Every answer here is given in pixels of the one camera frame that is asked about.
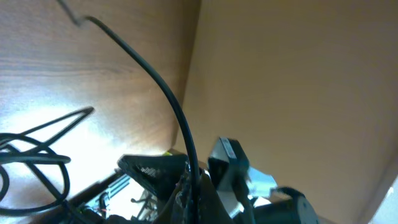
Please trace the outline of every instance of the black device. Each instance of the black device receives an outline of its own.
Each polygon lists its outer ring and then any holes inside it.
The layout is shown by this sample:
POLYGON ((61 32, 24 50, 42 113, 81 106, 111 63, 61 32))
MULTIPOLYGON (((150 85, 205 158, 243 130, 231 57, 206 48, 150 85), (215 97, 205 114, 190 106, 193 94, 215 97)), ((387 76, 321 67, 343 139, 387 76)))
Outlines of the black device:
MULTIPOLYGON (((248 187, 250 175, 248 175, 248 172, 251 168, 249 160, 237 140, 220 138, 217 141, 215 151, 208 160, 210 176, 206 175, 204 170, 199 168, 195 145, 183 111, 162 77, 133 48, 100 20, 92 16, 76 17, 64 1, 58 0, 58 2, 75 25, 79 26, 84 21, 91 21, 96 24, 154 79, 175 112, 187 148, 187 156, 149 157, 125 155, 118 163, 125 174, 118 176, 109 185, 105 185, 104 190, 100 190, 98 194, 89 200, 84 200, 83 203, 69 202, 65 200, 70 190, 65 164, 70 162, 70 158, 57 155, 51 150, 50 145, 89 114, 92 114, 94 108, 84 108, 19 134, 0 133, 0 165, 11 162, 25 163, 56 198, 54 202, 37 208, 0 208, 0 215, 33 215, 54 208, 62 208, 55 214, 55 219, 44 218, 42 222, 54 223, 54 220, 57 220, 56 222, 60 223, 318 224, 318 218, 308 200, 305 199, 303 194, 291 188, 277 189, 289 194, 292 197, 291 199, 261 207, 253 207, 253 204, 248 199, 250 194, 248 187), (81 116, 45 142, 40 142, 27 136, 36 130, 79 114, 81 116), (13 140, 29 142, 35 147, 28 151, 20 152, 11 144, 13 140), (60 167, 64 178, 64 190, 62 193, 52 185, 35 164, 58 165, 60 167), (126 181, 129 177, 126 174, 145 187, 156 198, 156 202, 159 203, 160 206, 156 206, 157 217, 153 220, 139 220, 136 218, 126 220, 117 215, 108 216, 106 214, 106 208, 111 198, 127 186, 126 181), (233 192, 236 200, 243 204, 243 213, 236 215, 232 219, 224 209, 217 190, 233 192)), ((1 166, 0 175, 3 179, 3 186, 0 190, 0 200, 2 200, 9 188, 9 177, 1 166)), ((152 200, 152 196, 148 197, 148 200, 145 199, 145 201, 150 200, 152 200)))

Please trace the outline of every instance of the electronic equipment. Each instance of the electronic equipment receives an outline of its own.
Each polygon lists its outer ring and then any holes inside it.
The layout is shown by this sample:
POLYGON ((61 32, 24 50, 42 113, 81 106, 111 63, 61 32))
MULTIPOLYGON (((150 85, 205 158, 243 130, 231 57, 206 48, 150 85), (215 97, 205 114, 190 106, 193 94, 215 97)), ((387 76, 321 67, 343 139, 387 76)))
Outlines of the electronic equipment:
MULTIPOLYGON (((181 127, 187 155, 172 156, 133 156, 124 155, 120 158, 118 170, 112 181, 100 185, 88 192, 90 197, 80 201, 65 200, 70 182, 65 164, 70 162, 67 156, 57 155, 50 145, 70 131, 94 108, 88 107, 72 112, 46 124, 34 127, 19 134, 0 133, 0 165, 11 162, 23 162, 48 188, 56 198, 54 202, 37 208, 10 209, 0 208, 0 215, 26 216, 54 208, 62 208, 51 217, 44 217, 42 223, 305 223, 319 224, 314 209, 304 194, 289 187, 277 187, 270 175, 265 175, 250 167, 240 143, 235 139, 219 138, 208 159, 207 170, 199 168, 195 145, 183 111, 162 77, 125 41, 109 27, 92 16, 76 17, 64 1, 58 0, 72 22, 79 26, 82 22, 91 21, 112 38, 127 54, 129 54, 159 85, 172 106, 181 127), (65 129, 45 142, 40 142, 27 135, 50 126, 54 123, 80 115, 65 129), (35 147, 20 152, 12 145, 13 140, 29 142, 35 147), (35 164, 58 165, 64 179, 64 190, 59 192, 35 164), (138 217, 127 220, 118 215, 109 215, 108 207, 112 198, 128 187, 130 178, 146 190, 146 195, 132 203, 144 202, 144 212, 138 217), (268 197, 272 192, 282 192, 291 196, 288 200, 255 207, 249 197, 268 197), (243 206, 242 212, 236 212, 235 205, 243 206)), ((0 200, 9 188, 7 172, 0 166, 2 188, 0 200)))

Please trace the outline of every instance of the wooden surface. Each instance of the wooden surface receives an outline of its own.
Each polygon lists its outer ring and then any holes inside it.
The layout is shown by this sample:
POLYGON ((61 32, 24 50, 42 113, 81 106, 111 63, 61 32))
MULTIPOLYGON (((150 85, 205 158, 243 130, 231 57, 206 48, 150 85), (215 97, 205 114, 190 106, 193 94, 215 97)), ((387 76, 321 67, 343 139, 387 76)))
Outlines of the wooden surface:
MULTIPOLYGON (((77 14, 110 26, 182 100, 198 2, 67 2, 77 14)), ((160 154, 172 145, 177 124, 165 96, 99 28, 89 22, 75 27, 56 1, 0 1, 0 132, 19 133, 84 106, 94 106, 94 115, 51 147, 72 159, 69 198, 110 175, 122 154, 160 154)), ((44 141, 64 126, 31 136, 44 141)), ((4 167, 11 189, 0 206, 29 208, 54 200, 23 164, 4 167)), ((58 168, 40 169, 62 190, 58 168)), ((31 220, 0 217, 0 223, 31 220)))

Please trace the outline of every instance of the wall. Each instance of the wall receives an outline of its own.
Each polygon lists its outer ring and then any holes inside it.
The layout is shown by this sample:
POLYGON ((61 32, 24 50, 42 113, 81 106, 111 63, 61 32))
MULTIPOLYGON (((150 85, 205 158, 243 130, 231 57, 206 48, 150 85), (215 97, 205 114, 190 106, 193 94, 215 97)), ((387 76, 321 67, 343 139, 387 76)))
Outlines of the wall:
MULTIPOLYGON (((394 1, 203 1, 183 109, 198 157, 238 139, 252 166, 357 223, 397 148, 394 1)), ((176 149, 184 151, 181 134, 176 149)))

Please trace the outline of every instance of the brown wood panel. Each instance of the brown wood panel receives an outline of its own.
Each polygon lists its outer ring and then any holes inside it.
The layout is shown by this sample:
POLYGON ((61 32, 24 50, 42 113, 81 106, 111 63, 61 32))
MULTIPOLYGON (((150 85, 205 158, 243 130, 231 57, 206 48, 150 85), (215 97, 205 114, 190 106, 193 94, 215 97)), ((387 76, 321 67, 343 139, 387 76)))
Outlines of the brown wood panel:
MULTIPOLYGON (((79 15, 103 20, 182 100, 198 1, 67 2, 79 15)), ((94 115, 52 146, 72 159, 69 198, 110 175, 122 154, 160 154, 175 138, 177 125, 165 96, 95 25, 75 27, 56 1, 0 1, 0 132, 19 133, 84 106, 94 106, 94 115)), ((31 136, 44 141, 63 126, 31 136)), ((4 167, 11 189, 0 206, 29 208, 54 200, 23 164, 4 167)), ((39 167, 63 189, 58 168, 39 167)), ((0 223, 31 220, 0 217, 0 223)))

